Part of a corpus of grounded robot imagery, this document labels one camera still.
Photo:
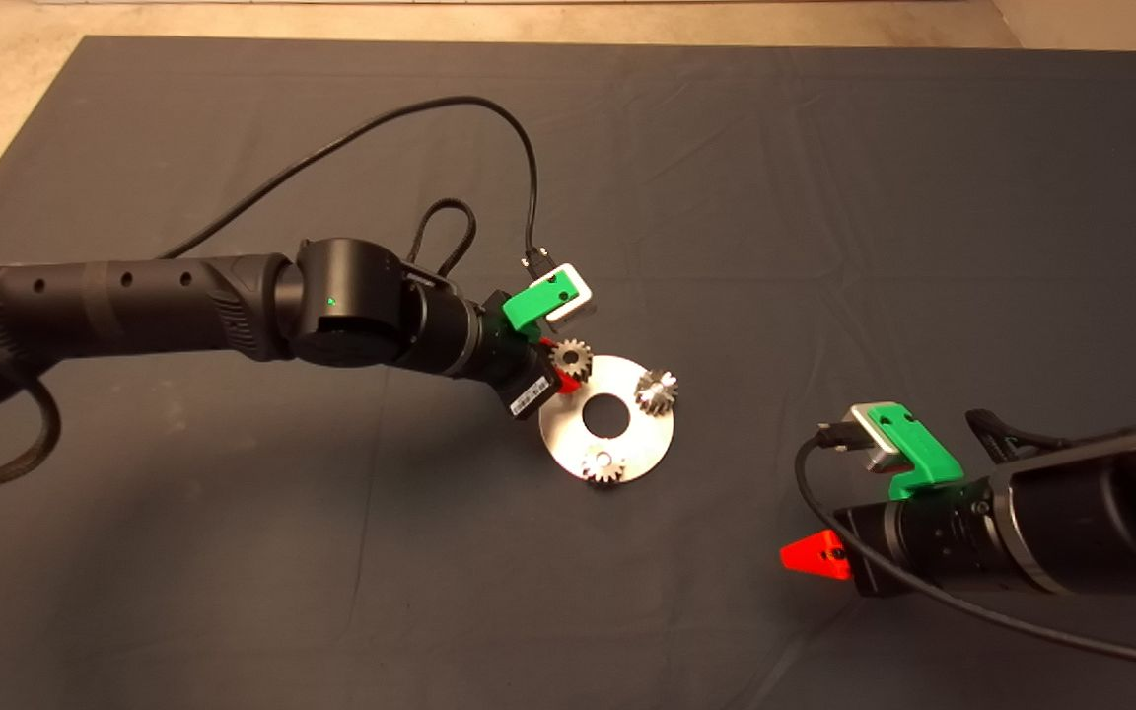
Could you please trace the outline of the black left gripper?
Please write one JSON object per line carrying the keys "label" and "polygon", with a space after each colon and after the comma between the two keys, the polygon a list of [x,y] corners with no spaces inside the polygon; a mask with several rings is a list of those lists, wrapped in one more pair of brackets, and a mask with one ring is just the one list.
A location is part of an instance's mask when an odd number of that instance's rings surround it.
{"label": "black left gripper", "polygon": [[567,395],[579,390],[580,381],[565,371],[556,373],[550,352],[558,342],[542,339],[536,324],[524,329],[513,327],[504,311],[510,298],[510,293],[496,289],[479,306],[477,378],[496,392],[515,421],[525,421],[556,392]]}

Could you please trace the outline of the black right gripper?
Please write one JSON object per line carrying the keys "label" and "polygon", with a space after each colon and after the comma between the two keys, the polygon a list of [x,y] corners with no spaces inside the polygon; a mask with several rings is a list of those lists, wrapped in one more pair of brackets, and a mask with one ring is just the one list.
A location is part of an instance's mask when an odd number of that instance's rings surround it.
{"label": "black right gripper", "polygon": [[[987,482],[916,491],[910,498],[840,508],[835,520],[907,573],[951,594],[1005,592],[1006,549]],[[834,531],[780,548],[785,570],[851,580],[847,549]]]}

